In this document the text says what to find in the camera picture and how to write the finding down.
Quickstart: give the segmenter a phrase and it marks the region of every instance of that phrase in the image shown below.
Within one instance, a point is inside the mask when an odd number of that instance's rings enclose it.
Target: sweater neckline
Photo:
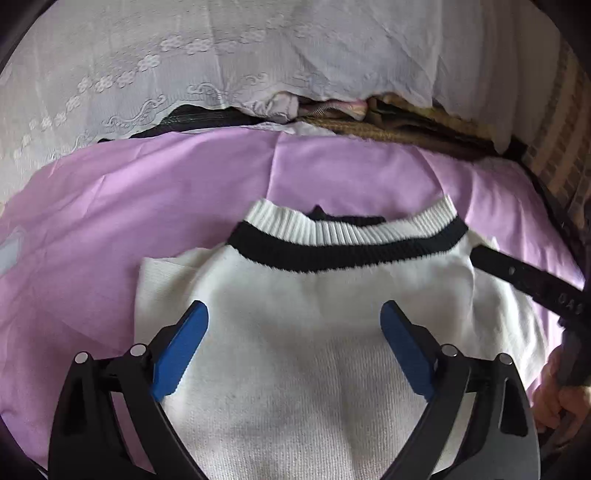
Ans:
[[[353,217],[345,218],[348,221],[312,220],[296,210],[259,200],[234,229],[228,245],[268,267],[319,272],[446,252],[468,230],[447,196],[406,219],[358,226],[350,223]]]

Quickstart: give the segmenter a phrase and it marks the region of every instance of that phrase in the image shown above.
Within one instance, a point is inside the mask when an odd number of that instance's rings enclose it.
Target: pink bedsheet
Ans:
[[[533,187],[501,160],[474,166],[412,146],[229,128],[99,144],[44,167],[0,218],[0,244],[11,234],[21,244],[0,276],[2,418],[46,463],[75,353],[119,355],[132,343],[142,257],[213,247],[255,199],[395,219],[443,193],[501,250],[582,284]],[[541,318],[550,345],[560,343],[556,317]]]

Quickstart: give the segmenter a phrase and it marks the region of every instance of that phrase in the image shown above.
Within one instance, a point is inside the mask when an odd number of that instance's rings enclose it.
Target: finger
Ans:
[[[565,442],[573,438],[591,411],[591,388],[564,387],[558,394],[560,404],[565,410],[574,414],[574,420],[560,439]]]
[[[584,419],[591,411],[590,387],[563,387],[558,392],[560,405],[574,413],[577,419]]]
[[[534,405],[543,403],[551,411],[552,415],[558,415],[563,406],[558,397],[558,385],[550,378],[542,381],[542,384],[534,392]]]
[[[558,365],[560,364],[561,353],[562,345],[559,345],[554,350],[552,350],[552,353],[548,356],[548,362],[546,363],[546,365],[548,365],[549,367],[550,371],[548,373],[551,377],[556,376],[556,372],[558,371]]]
[[[560,416],[557,411],[550,408],[550,403],[552,402],[547,400],[544,388],[538,387],[534,393],[534,405],[532,406],[534,419],[542,426],[556,429],[560,424]]]

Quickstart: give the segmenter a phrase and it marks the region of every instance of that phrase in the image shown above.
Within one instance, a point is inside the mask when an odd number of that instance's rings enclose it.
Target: white sweater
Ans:
[[[193,300],[209,310],[201,345],[162,402],[206,475],[380,478],[425,406],[381,332],[390,299],[467,356],[509,353],[529,385],[546,356],[542,329],[523,294],[473,268],[469,254],[484,242],[449,198],[394,222],[312,220],[260,200],[226,244],[145,259],[136,341]],[[440,467],[470,407],[467,398]]]

